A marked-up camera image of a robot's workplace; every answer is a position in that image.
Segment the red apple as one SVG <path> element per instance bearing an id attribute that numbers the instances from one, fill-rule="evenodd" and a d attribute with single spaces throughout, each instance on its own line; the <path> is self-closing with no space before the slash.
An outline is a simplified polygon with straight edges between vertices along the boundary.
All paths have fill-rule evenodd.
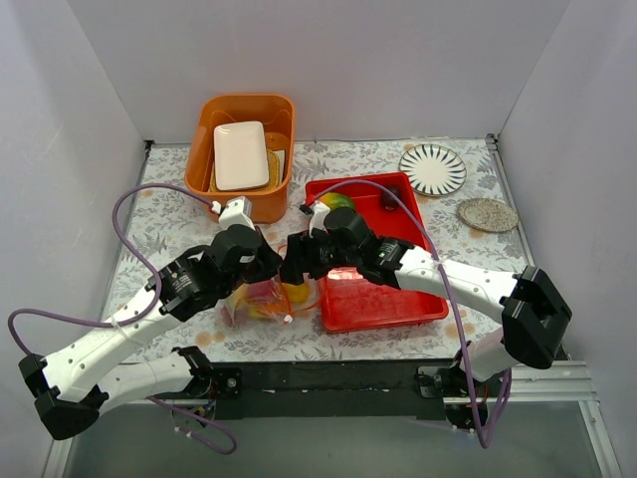
<path id="1" fill-rule="evenodd" d="M 270 302 L 277 298 L 278 289 L 273 279 L 247 285 L 247 299 L 250 302 Z"/>

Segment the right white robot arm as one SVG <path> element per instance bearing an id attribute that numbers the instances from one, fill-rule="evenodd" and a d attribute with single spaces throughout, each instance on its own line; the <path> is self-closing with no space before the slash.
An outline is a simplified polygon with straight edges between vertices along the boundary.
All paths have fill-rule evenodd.
<path id="1" fill-rule="evenodd" d="M 450 381 L 462 395 L 477 393 L 487 380 L 517 364 L 551 368 L 572 318 L 541 268 L 502 272 L 437 259 L 413 243 L 375 234 L 346 207 L 327 213 L 317 228 L 289 236 L 280 274 L 283 282 L 298 285 L 342 267 L 355 268 L 372 284 L 445 298 L 499 324 L 461 347 Z"/>

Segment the yellow mango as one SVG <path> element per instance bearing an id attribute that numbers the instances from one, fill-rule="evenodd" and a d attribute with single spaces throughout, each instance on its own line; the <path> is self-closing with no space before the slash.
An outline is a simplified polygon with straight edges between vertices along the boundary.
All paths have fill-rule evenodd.
<path id="1" fill-rule="evenodd" d="M 227 300 L 227 310 L 234 323 L 267 319 L 269 315 L 266 305 L 263 299 L 250 296 L 232 296 Z"/>

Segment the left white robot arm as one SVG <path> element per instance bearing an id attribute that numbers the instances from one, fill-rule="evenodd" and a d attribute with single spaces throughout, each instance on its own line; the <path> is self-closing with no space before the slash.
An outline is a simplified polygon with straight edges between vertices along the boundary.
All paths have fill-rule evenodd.
<path id="1" fill-rule="evenodd" d="M 273 278 L 282 262 L 259 229 L 232 225 L 160 269 L 104 327 L 58 352 L 24 357 L 19 370 L 50 435 L 74 437 L 113 408 L 149 396 L 222 392 L 224 375 L 196 347 L 148 362 L 125 359 L 240 286 Z"/>

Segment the red green mango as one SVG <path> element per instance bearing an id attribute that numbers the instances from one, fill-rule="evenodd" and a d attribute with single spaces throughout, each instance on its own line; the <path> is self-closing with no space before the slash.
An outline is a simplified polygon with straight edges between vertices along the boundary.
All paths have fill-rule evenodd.
<path id="1" fill-rule="evenodd" d="M 322 195 L 318 201 L 322 204 L 324 204 L 330 211 L 333 211 L 335 209 L 338 208 L 349 208 L 352 210 L 356 209 L 356 205 L 353 202 L 353 200 L 342 193 L 337 193 L 337 192 L 328 192 L 324 195 Z"/>

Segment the yellow lemon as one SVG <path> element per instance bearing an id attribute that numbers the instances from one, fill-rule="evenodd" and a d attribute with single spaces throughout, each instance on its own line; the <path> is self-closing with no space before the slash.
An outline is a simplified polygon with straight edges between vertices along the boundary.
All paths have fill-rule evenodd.
<path id="1" fill-rule="evenodd" d="M 284 283 L 283 289 L 292 304 L 305 303 L 311 293 L 311 288 L 308 284 L 292 285 Z"/>

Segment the clear zip top bag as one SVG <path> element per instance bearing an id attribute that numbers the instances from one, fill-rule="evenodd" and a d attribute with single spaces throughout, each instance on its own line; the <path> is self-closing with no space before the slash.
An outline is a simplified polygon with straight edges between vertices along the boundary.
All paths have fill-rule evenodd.
<path id="1" fill-rule="evenodd" d="M 224 324 L 238 329 L 252 322 L 289 325 L 306 319 L 323 297 L 322 283 L 308 277 L 301 285 L 282 283 L 280 275 L 264 282 L 243 284 L 221 306 Z"/>

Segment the dark purple passion fruit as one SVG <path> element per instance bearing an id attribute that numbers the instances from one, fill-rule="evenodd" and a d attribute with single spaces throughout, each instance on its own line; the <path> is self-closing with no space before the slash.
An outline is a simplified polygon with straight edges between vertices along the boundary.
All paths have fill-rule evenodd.
<path id="1" fill-rule="evenodd" d="M 394 211 L 400 209 L 402 192 L 398 186 L 388 185 L 381 191 L 380 203 L 384 210 Z"/>

